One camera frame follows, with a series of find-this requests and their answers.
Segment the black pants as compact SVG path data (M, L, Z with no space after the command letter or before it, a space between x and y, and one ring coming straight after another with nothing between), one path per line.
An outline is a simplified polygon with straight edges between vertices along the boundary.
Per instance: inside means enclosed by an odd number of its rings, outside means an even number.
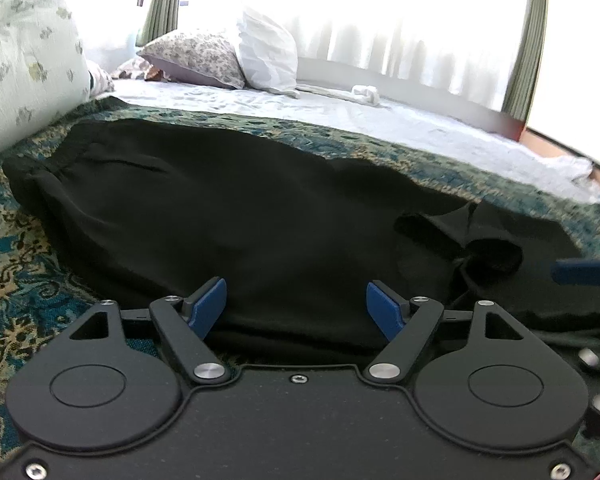
M600 287L550 277L577 247L556 222L428 190L396 170L230 130L79 122L48 159L4 161L59 260L129 308L222 278L209 334L263 364L368 362L385 343L365 292L470 309L532 330L600 330Z

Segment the crumpled white cloth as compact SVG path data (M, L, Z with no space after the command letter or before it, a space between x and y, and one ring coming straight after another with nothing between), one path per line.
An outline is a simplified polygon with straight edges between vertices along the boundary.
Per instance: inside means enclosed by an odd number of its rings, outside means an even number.
M592 160L573 155L560 155L548 158L547 167L555 169L588 196L592 204L600 205L600 167Z

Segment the teal paisley bedspread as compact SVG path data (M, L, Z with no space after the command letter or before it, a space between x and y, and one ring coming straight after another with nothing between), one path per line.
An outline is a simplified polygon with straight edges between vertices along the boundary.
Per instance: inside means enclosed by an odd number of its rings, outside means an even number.
M107 96L57 118L10 148L9 154L50 156L82 119L148 119L160 124L227 128L327 158L367 159L398 170L430 190L557 221L585 255L600 256L600 206L559 198L446 156L298 120L139 106ZM59 264L40 222L17 205L2 170L3 162L0 156L0 463L20 447L4 403L9 379L52 336L83 313L92 299L90 290Z

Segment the white bed sheet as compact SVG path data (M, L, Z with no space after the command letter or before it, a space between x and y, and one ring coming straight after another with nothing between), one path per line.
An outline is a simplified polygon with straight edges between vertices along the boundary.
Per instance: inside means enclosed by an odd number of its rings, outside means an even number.
M306 92L295 99L259 90L132 79L116 80L111 94L136 105L289 119L362 133L457 159L561 198L600 203L600 187L584 180L591 164L581 157L559 156L556 162L550 162L497 134L397 102L383 100L372 107Z

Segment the green curtain right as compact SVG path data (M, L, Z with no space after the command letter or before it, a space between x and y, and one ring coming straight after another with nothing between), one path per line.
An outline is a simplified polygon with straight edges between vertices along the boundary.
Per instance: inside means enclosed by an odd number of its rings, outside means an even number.
M512 73L509 76L502 111L527 122L542 60L547 21L547 0L527 0L524 29Z

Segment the green curtain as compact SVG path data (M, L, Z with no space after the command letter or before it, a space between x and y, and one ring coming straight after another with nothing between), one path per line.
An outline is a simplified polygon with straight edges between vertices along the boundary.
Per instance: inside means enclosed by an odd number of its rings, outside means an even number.
M512 73L509 76L502 111L527 122L542 60L547 21L547 0L527 0L524 29Z
M150 0L145 21L136 36L137 47L143 47L178 28L180 0Z

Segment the small white cloth bundle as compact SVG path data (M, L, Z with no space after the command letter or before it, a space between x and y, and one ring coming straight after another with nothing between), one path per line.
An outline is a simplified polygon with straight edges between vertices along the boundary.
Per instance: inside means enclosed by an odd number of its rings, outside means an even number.
M380 104L380 94L376 87L366 86L365 84L355 84L351 88L351 96L355 102L369 106L378 106Z

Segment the white sheer curtain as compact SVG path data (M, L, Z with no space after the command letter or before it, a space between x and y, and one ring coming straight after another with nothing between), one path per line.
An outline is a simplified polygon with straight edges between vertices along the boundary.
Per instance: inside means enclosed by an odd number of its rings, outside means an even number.
M184 0L182 22L244 14L288 30L302 58L405 79L497 110L528 0Z

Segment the large white floral pillow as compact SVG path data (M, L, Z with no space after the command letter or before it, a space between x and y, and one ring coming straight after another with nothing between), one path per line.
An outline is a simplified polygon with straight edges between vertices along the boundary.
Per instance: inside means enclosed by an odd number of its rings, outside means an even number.
M91 76L64 0L0 0L0 153L86 102Z

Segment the floral patterned pillow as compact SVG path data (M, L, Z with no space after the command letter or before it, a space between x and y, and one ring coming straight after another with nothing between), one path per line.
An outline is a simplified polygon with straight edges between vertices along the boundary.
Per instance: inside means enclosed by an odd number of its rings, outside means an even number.
M234 47L221 35L174 30L148 42L137 53L170 80L242 90L246 78Z

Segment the green curtain left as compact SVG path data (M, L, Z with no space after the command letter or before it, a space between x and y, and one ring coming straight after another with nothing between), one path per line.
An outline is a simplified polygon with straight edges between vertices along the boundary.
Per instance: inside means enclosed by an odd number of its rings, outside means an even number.
M180 0L150 0L145 21L136 36L137 47L143 47L178 28Z

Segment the wooden bed frame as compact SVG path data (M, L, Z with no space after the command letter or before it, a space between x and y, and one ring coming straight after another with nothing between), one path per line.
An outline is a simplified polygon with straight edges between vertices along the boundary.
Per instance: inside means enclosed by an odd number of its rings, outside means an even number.
M374 86L380 94L379 124L370 133L415 150L466 162L550 194L589 203L585 192L545 165L548 158L524 145L522 122L445 90L391 78L338 62L300 58L297 80L306 86L351 90Z

